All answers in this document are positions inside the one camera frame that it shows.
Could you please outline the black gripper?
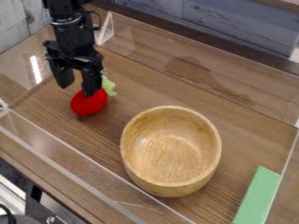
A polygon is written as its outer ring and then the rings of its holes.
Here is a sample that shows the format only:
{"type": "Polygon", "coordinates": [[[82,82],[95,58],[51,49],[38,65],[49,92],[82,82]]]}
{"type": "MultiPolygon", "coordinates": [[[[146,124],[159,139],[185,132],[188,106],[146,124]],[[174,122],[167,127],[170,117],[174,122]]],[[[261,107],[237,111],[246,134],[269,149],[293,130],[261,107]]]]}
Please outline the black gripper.
{"type": "Polygon", "coordinates": [[[97,51],[95,31],[91,18],[54,19],[55,40],[46,40],[47,60],[51,72],[62,88],[75,81],[73,69],[82,70],[82,90],[91,97],[102,89],[103,55],[97,51]]]}

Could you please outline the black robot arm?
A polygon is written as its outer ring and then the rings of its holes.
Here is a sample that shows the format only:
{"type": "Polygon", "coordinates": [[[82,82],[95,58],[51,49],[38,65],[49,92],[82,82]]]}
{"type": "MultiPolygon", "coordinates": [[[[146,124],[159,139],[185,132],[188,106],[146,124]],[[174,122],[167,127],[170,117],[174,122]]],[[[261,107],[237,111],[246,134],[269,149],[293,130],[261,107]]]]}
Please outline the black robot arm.
{"type": "Polygon", "coordinates": [[[42,0],[51,15],[55,40],[46,40],[47,60],[62,88],[82,74],[82,91],[91,97],[102,89],[103,55],[95,49],[95,32],[102,29],[102,17],[85,8],[86,0],[42,0]]]}

